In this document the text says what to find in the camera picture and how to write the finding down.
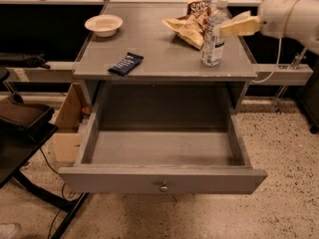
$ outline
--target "white surface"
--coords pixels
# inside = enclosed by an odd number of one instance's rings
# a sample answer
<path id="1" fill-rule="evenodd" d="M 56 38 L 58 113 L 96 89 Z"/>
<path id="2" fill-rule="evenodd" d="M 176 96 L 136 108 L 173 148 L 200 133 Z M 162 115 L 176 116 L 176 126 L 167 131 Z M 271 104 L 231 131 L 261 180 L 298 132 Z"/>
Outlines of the white surface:
<path id="1" fill-rule="evenodd" d="M 110 37 L 122 26 L 123 20 L 115 15 L 99 15 L 87 20 L 85 26 L 97 36 Z"/>

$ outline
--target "cabinet top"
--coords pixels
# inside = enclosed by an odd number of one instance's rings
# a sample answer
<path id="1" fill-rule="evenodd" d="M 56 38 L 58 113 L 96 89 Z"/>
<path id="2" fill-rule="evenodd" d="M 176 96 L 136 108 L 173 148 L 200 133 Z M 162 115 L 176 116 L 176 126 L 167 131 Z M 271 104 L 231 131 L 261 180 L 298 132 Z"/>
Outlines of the cabinet top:
<path id="1" fill-rule="evenodd" d="M 107 38 L 92 34 L 75 67 L 75 78 L 86 80 L 163 80 L 163 81 L 249 81 L 256 77 L 253 59 L 237 37 L 226 39 L 220 65 L 208 67 L 200 60 L 200 51 L 182 40 L 161 20 L 186 14 L 187 4 L 110 2 L 103 14 L 121 17 L 123 26 Z M 127 76 L 108 69 L 127 52 L 144 60 Z"/>

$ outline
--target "speckled floor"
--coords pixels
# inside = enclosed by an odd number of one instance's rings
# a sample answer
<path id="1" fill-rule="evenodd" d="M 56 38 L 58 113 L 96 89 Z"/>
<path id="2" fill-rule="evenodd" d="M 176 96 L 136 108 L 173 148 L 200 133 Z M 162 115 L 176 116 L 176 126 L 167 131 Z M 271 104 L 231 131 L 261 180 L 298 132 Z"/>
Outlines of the speckled floor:
<path id="1" fill-rule="evenodd" d="M 63 238 L 319 238 L 319 134 L 293 101 L 280 107 L 278 115 L 268 100 L 245 100 L 237 115 L 253 167 L 268 172 L 252 195 L 92 194 Z M 43 149 L 55 169 L 68 165 L 55 161 L 50 141 Z M 40 152 L 23 171 L 61 195 L 63 181 Z M 15 181 L 0 192 L 0 222 L 19 222 L 24 239 L 48 237 L 57 208 Z"/>

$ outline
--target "bottle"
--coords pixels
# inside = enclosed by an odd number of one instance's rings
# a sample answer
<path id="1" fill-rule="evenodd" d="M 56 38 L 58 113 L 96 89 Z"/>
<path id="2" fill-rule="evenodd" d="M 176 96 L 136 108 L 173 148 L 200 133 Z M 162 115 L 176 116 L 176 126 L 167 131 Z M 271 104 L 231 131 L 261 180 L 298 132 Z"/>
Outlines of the bottle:
<path id="1" fill-rule="evenodd" d="M 201 48 L 201 60 L 210 67 L 218 65 L 222 57 L 225 38 L 222 36 L 214 36 L 213 28 L 229 19 L 226 10 L 227 5 L 228 0 L 217 0 L 216 11 L 211 12 L 207 20 L 207 27 Z"/>

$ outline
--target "cable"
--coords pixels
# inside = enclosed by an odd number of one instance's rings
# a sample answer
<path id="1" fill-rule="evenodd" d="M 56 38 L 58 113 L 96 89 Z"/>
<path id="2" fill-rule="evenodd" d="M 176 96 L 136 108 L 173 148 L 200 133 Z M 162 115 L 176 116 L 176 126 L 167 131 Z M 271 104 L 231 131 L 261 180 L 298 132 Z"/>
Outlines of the cable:
<path id="1" fill-rule="evenodd" d="M 67 200 L 66 196 L 64 195 L 64 188 L 65 188 L 66 185 L 67 185 L 67 184 L 64 183 L 63 186 L 62 186 L 62 189 L 61 189 L 62 197 L 63 197 L 65 200 Z M 72 199 L 75 195 L 76 195 L 76 193 L 73 192 L 73 191 L 71 191 L 71 192 L 69 193 L 69 199 Z"/>
<path id="2" fill-rule="evenodd" d="M 281 38 L 279 39 L 279 47 L 278 47 L 278 54 L 277 54 L 277 61 L 276 61 L 276 65 L 274 66 L 273 68 L 273 71 L 269 74 L 268 77 L 266 77 L 265 79 L 263 80 L 260 80 L 260 81 L 252 81 L 254 84 L 262 84 L 266 81 L 268 81 L 272 75 L 275 73 L 275 69 L 278 68 L 278 65 L 279 65 L 279 60 L 280 60 L 280 55 L 281 55 Z"/>
<path id="3" fill-rule="evenodd" d="M 41 153 L 42 153 L 44 159 L 46 160 L 47 165 L 50 167 L 50 169 L 51 169 L 54 173 L 56 173 L 56 174 L 58 174 L 58 175 L 60 176 L 59 172 L 57 172 L 57 171 L 56 171 L 54 168 L 52 168 L 52 166 L 50 165 L 50 163 L 49 163 L 49 161 L 48 161 L 48 159 L 47 159 L 47 157 L 46 157 L 46 155 L 45 155 L 45 153 L 43 152 L 43 150 L 42 150 L 41 147 L 40 147 L 40 151 L 41 151 Z"/>
<path id="4" fill-rule="evenodd" d="M 53 218 L 52 222 L 51 222 L 51 225 L 50 225 L 50 228 L 49 228 L 49 232 L 48 232 L 48 239 L 50 239 L 50 235 L 51 235 L 51 231 L 52 231 L 52 228 L 53 228 L 53 225 L 54 225 L 54 222 L 56 221 L 57 217 L 59 216 L 60 212 L 62 211 L 62 209 L 60 209 L 56 216 Z"/>

